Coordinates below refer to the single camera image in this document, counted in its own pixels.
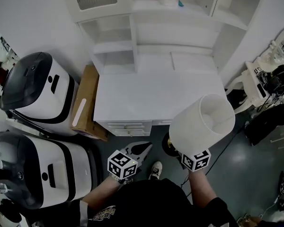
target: white sneaker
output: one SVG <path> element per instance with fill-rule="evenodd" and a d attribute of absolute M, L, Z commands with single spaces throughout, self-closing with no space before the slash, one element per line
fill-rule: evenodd
<path fill-rule="evenodd" d="M 163 168 L 163 166 L 162 166 L 162 163 L 160 161 L 155 162 L 152 165 L 151 175 L 148 179 L 150 179 L 152 176 L 154 176 L 159 180 L 159 177 L 160 177 L 161 172 L 162 172 L 162 168 Z"/>

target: cabinet door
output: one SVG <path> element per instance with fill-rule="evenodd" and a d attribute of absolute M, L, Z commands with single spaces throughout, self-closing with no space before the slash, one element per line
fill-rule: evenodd
<path fill-rule="evenodd" d="M 132 0 L 65 0 L 74 22 L 131 12 Z"/>

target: sleeve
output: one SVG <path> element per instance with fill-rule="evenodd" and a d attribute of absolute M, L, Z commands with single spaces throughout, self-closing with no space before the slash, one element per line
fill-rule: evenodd
<path fill-rule="evenodd" d="M 236 220 L 228 211 L 226 203 L 220 198 L 211 200 L 204 210 L 209 224 L 215 227 L 238 226 Z"/>
<path fill-rule="evenodd" d="M 95 214 L 95 211 L 89 208 L 86 202 L 74 200 L 68 209 L 69 226 L 87 226 L 89 219 Z"/>

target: drawer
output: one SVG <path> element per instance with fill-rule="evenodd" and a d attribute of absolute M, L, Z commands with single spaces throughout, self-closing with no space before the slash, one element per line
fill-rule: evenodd
<path fill-rule="evenodd" d="M 98 122 L 112 133 L 149 133 L 152 121 L 102 121 Z"/>
<path fill-rule="evenodd" d="M 151 133 L 132 133 L 132 134 L 114 134 L 115 136 L 130 136 L 130 137 L 134 137 L 134 136 L 150 136 Z"/>
<path fill-rule="evenodd" d="M 170 120 L 153 120 L 152 125 L 170 125 L 171 124 L 171 119 Z"/>

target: black shirt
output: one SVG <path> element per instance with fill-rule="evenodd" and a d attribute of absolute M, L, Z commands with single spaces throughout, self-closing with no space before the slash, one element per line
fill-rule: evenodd
<path fill-rule="evenodd" d="M 123 186 L 100 212 L 82 201 L 71 204 L 73 226 L 145 225 L 152 223 L 215 227 L 238 226 L 221 199 L 205 209 L 191 205 L 180 187 L 168 179 L 145 180 Z"/>

